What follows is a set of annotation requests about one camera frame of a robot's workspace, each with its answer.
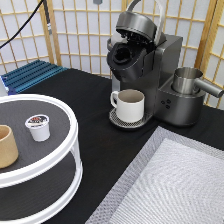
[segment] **coffee pod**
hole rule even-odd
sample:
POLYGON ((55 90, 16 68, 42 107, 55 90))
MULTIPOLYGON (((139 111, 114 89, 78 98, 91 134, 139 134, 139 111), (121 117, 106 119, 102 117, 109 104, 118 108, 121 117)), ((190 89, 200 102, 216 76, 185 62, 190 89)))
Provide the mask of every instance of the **coffee pod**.
POLYGON ((50 137, 49 117, 46 115, 34 115, 26 120, 25 125, 37 142, 43 142, 50 137))

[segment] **tan cup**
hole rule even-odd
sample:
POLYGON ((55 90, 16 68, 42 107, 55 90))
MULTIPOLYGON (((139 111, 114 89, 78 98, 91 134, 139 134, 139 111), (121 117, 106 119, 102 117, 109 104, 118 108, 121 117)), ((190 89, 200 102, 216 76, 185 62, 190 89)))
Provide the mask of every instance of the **tan cup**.
POLYGON ((6 125, 0 125, 0 168, 14 163, 18 155, 19 153, 12 129, 6 125))

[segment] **black table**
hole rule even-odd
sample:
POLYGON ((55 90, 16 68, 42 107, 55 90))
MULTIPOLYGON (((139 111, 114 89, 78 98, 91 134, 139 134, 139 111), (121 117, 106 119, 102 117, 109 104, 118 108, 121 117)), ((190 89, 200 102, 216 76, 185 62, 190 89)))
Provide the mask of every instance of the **black table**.
POLYGON ((193 127, 177 128, 152 119, 136 132, 125 132, 108 119, 112 108, 109 79, 70 69, 23 93, 64 101, 73 109, 80 128, 81 185, 72 201, 47 224, 85 223, 158 126, 224 150, 224 111, 214 108, 204 106, 193 127))

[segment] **gray mat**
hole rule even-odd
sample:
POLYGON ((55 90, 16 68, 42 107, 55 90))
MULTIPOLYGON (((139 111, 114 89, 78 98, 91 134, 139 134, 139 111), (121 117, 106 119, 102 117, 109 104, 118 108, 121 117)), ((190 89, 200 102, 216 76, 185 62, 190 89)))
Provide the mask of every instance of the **gray mat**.
POLYGON ((68 190, 74 175, 75 161, 69 153, 40 176, 0 189, 0 223, 36 214, 52 205, 68 190))
POLYGON ((224 221, 224 161, 165 139, 110 224, 224 221))
POLYGON ((113 213, 116 211, 125 195, 165 138, 224 160, 224 152, 158 127, 110 192, 106 195, 96 211, 87 220, 87 224, 109 223, 113 213))
POLYGON ((20 100, 0 104, 0 124, 12 128, 19 150, 18 160, 11 166, 0 169, 0 174, 28 166, 54 151, 70 130, 67 114, 59 107, 35 100, 20 100), (51 136, 44 142, 35 142, 25 127, 26 120, 36 114, 49 116, 51 136))

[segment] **black cable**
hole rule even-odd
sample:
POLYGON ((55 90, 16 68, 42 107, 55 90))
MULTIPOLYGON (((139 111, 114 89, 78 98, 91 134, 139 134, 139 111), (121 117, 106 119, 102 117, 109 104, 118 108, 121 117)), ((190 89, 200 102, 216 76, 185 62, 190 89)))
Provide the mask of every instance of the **black cable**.
POLYGON ((39 2, 39 4, 37 5, 37 7, 35 8, 35 10, 33 11, 33 13, 31 14, 31 16, 28 18, 28 20, 20 27, 20 29, 17 31, 17 33, 11 37, 9 40, 7 40, 4 44, 2 44, 0 46, 0 49, 2 49, 6 44, 8 44, 9 42, 11 42, 13 39, 15 39, 15 37, 21 32, 21 30, 26 26, 26 24, 32 19, 32 17, 34 16, 34 14, 37 12, 37 10, 40 8, 41 4, 44 2, 45 0, 41 0, 39 2))

